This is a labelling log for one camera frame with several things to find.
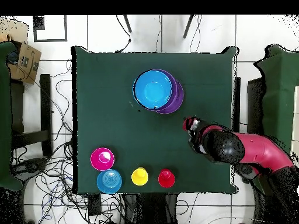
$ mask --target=table leg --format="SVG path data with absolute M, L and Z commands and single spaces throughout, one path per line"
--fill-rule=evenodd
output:
M 130 24 L 129 24 L 129 22 L 128 22 L 128 17 L 127 17 L 127 15 L 123 15 L 123 16 L 124 16 L 124 20 L 125 20 L 125 22 L 126 22 L 126 25 L 127 25 L 127 27 L 128 27 L 128 31 L 129 31 L 129 33 L 132 33 L 131 26 L 130 26 Z
M 184 36 L 183 36 L 184 39 L 187 37 L 187 34 L 188 34 L 188 31 L 189 31 L 189 27 L 191 25 L 191 21 L 193 19 L 193 16 L 194 15 L 189 16 L 189 20 L 188 20 L 188 23 L 187 23 L 187 26 L 186 26 L 186 29 L 185 29 L 185 32 L 184 32 Z

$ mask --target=red cup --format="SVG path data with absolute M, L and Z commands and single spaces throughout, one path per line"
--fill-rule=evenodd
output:
M 175 183 L 175 176 L 169 169 L 163 169 L 159 174 L 158 182 L 162 187 L 172 187 Z

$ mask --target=dark green table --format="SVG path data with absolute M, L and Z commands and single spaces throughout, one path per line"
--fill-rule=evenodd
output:
M 107 147 L 115 155 L 112 169 L 122 176 L 120 193 L 234 193 L 230 165 L 213 164 L 193 152 L 182 126 L 183 118 L 193 115 L 231 126 L 235 53 L 231 47 L 221 54 L 97 54 L 73 47 L 78 193 L 99 193 L 99 171 L 90 163 L 91 153 L 99 147 Z M 135 78 L 151 68 L 168 71 L 182 84 L 185 98 L 178 111 L 158 114 L 134 100 Z M 144 186 L 131 181 L 132 172 L 140 166 L 149 174 Z M 158 184 L 163 168 L 176 176 L 168 189 Z

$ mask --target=black frame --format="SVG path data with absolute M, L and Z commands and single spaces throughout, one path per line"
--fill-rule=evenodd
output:
M 33 131 L 12 135 L 12 149 L 22 148 L 26 145 L 41 142 L 44 156 L 53 154 L 52 146 L 52 104 L 51 81 L 49 74 L 40 75 L 40 131 Z

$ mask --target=plastic cup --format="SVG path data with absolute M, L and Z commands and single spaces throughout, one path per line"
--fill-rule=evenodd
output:
M 96 179 L 98 189 L 106 194 L 117 193 L 122 182 L 120 173 L 114 169 L 102 171 Z
M 114 164 L 114 154 L 110 149 L 99 148 L 91 154 L 91 165 L 98 171 L 110 169 Z
M 132 173 L 132 182 L 137 186 L 143 186 L 148 181 L 148 173 L 143 167 L 139 167 Z
M 159 174 L 158 182 L 162 187 L 172 187 L 175 183 L 175 175 L 169 169 L 163 169 Z

